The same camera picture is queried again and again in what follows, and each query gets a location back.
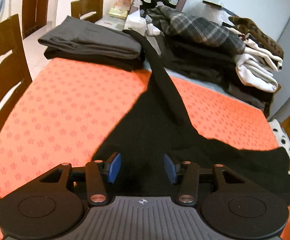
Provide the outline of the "wooden chair far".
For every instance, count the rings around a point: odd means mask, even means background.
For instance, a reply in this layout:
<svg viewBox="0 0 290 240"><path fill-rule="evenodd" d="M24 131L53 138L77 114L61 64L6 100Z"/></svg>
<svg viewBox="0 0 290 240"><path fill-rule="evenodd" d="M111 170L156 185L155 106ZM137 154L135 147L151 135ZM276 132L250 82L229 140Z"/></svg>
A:
<svg viewBox="0 0 290 240"><path fill-rule="evenodd" d="M103 17L103 0L78 0L70 5L73 18L95 23Z"/></svg>

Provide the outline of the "white tissue box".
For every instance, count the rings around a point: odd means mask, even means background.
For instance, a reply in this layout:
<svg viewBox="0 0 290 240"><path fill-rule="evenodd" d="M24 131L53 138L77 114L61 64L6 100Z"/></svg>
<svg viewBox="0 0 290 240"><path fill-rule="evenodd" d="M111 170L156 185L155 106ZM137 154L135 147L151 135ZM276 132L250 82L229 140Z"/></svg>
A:
<svg viewBox="0 0 290 240"><path fill-rule="evenodd" d="M140 10L137 10L127 16L124 30L134 30L144 36L146 29L146 19L140 16Z"/></svg>

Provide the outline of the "dark clothes pile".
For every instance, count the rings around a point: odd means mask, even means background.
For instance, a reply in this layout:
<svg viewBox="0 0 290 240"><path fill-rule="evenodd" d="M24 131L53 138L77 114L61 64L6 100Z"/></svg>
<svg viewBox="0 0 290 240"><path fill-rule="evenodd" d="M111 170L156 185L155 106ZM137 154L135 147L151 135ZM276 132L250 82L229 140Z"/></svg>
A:
<svg viewBox="0 0 290 240"><path fill-rule="evenodd" d="M190 79L219 85L227 94L269 114L274 94L244 85L225 48L210 47L180 36L159 35L156 41L166 68Z"/></svg>

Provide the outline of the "black garment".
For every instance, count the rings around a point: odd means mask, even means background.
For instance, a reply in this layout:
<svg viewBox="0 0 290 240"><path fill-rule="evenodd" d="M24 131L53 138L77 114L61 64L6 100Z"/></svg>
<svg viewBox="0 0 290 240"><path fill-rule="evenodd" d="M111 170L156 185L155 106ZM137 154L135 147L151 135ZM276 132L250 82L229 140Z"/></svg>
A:
<svg viewBox="0 0 290 240"><path fill-rule="evenodd" d="M284 148L270 151L239 150L207 139L193 127L186 107L161 59L149 41L136 31L128 34L140 43L152 74L147 90L97 149L94 159L106 160L114 152L121 168L113 185L119 196L171 196L177 189L167 178L166 153L211 168L223 164L281 197L290 205L290 174Z"/></svg>

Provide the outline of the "white folded garment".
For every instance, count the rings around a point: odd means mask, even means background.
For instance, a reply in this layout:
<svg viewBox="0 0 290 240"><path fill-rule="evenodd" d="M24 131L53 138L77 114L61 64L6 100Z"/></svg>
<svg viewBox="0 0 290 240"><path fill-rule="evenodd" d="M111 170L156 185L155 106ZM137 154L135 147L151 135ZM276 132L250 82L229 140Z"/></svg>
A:
<svg viewBox="0 0 290 240"><path fill-rule="evenodd" d="M244 53L234 56L236 73L242 84L268 93L276 92L279 84L274 79L273 73L282 69L283 59L259 47L255 41L238 30L234 28L229 30L240 37L246 45Z"/></svg>

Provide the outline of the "dalmatian spotted cushion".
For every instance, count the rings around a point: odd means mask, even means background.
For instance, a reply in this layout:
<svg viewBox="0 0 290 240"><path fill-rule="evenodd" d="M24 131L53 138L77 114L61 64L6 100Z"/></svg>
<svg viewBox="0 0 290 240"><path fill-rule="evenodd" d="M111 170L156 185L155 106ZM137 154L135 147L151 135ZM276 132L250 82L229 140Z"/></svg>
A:
<svg viewBox="0 0 290 240"><path fill-rule="evenodd" d="M286 132L282 129L278 120L273 119L269 122L272 132L275 136L276 141L280 147L285 148L289 158L290 158L290 139Z"/></svg>

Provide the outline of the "brown patterned garment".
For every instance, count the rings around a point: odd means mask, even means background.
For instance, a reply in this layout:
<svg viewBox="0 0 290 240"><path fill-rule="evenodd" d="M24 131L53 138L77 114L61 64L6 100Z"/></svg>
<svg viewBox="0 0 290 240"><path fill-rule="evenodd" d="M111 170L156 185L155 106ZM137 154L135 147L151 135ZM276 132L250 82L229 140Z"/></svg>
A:
<svg viewBox="0 0 290 240"><path fill-rule="evenodd" d="M249 18L241 18L238 16L229 16L229 21L244 34L250 34L258 42L260 42L265 49L270 51L273 55L284 58L284 51L281 46L271 37L266 35L254 21Z"/></svg>

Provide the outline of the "orange patterned table cloth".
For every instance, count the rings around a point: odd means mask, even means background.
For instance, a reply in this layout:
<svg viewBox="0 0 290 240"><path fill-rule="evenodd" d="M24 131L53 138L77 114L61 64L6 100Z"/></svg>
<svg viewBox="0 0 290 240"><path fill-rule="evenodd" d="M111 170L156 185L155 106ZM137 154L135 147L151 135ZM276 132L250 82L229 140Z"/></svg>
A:
<svg viewBox="0 0 290 240"><path fill-rule="evenodd" d="M146 90L150 72L53 59L33 80L0 132L0 198L59 165L83 166ZM240 150L267 186L280 186L289 156L263 113L250 105L173 77L197 132Z"/></svg>

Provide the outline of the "folded dark grey clothes stack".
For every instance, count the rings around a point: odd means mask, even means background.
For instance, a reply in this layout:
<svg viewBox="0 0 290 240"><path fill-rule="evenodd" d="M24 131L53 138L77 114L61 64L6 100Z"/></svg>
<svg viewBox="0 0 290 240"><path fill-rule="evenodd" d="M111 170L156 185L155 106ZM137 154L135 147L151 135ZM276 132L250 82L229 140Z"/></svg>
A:
<svg viewBox="0 0 290 240"><path fill-rule="evenodd" d="M56 57L114 66L128 72L143 67L145 53L129 34L67 16L38 39L46 59Z"/></svg>

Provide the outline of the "brown wooden door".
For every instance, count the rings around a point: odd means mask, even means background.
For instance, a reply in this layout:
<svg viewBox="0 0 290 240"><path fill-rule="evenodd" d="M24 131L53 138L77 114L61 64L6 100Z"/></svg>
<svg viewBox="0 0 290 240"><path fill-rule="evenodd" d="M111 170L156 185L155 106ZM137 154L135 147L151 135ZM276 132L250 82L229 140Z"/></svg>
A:
<svg viewBox="0 0 290 240"><path fill-rule="evenodd" d="M48 0L23 0L22 33L27 38L47 23Z"/></svg>

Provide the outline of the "yellow box with toy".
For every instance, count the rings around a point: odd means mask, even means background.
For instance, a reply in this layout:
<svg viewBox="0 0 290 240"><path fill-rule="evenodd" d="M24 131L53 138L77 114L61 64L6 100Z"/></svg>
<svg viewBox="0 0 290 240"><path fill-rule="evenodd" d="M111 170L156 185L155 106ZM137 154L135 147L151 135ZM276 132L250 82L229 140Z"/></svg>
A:
<svg viewBox="0 0 290 240"><path fill-rule="evenodd" d="M131 0L118 0L109 11L109 16L125 19L131 7Z"/></svg>

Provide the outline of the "wooden chair near left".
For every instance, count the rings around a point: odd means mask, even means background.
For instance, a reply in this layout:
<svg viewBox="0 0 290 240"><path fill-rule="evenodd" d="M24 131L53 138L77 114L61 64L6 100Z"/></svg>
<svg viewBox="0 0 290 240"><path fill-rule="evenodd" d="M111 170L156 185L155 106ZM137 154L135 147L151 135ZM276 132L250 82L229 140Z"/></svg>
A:
<svg viewBox="0 0 290 240"><path fill-rule="evenodd" d="M15 88L15 91L0 110L0 132L12 109L32 83L17 14L0 23L0 56L9 51L11 54L0 63L0 102L10 89Z"/></svg>

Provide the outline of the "grey plaid garment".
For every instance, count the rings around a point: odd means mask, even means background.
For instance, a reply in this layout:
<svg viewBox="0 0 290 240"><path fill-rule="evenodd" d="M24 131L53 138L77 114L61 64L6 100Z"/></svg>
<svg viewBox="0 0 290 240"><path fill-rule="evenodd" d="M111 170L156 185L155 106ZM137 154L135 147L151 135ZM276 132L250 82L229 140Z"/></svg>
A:
<svg viewBox="0 0 290 240"><path fill-rule="evenodd" d="M211 47L224 47L231 54L244 53L245 43L226 27L204 17L185 14L166 5L148 9L152 24L165 35L183 36Z"/></svg>

